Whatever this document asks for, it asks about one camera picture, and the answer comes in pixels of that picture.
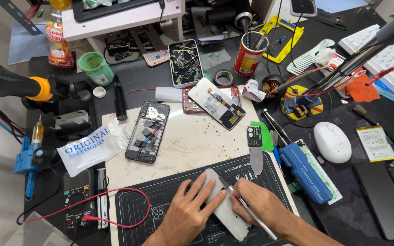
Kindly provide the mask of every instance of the black marker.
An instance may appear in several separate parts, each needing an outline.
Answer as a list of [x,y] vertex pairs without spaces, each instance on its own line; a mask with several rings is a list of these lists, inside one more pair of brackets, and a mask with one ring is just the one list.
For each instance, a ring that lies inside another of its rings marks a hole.
[[117,75],[113,76],[113,91],[115,92],[115,112],[118,120],[127,120],[126,98]]

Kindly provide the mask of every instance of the metal spudger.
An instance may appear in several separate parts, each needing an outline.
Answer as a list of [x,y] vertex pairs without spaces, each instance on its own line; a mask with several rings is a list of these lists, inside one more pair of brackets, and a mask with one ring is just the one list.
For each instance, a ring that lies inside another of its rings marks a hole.
[[[223,182],[223,185],[226,187],[226,189],[231,193],[233,191],[232,186],[230,186],[221,176],[218,176],[218,178]],[[258,222],[258,224],[261,226],[261,228],[274,240],[277,240],[276,235],[270,230],[268,226],[264,224],[258,217],[255,215],[255,213],[249,208],[249,205],[247,205],[246,201],[242,197],[238,198],[241,204],[246,208],[247,212],[249,212],[250,215]]]

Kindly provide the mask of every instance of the wireless mouse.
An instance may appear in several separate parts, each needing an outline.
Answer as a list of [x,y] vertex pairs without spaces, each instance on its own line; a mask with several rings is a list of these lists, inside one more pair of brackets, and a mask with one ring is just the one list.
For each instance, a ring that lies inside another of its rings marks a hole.
[[352,156],[349,139],[336,125],[320,122],[314,127],[314,138],[320,154],[333,163],[343,163]]

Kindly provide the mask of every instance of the left hand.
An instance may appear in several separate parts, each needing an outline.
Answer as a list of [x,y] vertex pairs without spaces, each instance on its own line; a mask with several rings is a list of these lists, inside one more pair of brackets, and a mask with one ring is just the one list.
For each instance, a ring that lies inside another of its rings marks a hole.
[[215,186],[215,179],[211,179],[196,196],[206,177],[206,173],[200,175],[186,195],[183,194],[191,180],[182,182],[172,199],[162,224],[145,241],[143,246],[186,246],[205,228],[209,215],[226,197],[226,191],[221,190],[204,209],[200,210],[200,206]]

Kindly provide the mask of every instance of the orange tag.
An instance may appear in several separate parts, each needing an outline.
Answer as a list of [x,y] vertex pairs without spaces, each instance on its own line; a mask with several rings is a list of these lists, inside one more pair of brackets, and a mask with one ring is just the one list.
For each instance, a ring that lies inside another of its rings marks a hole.
[[375,99],[380,99],[380,94],[378,94],[373,85],[364,85],[368,80],[369,77],[363,74],[346,86],[347,92],[351,94],[355,102],[371,102]]

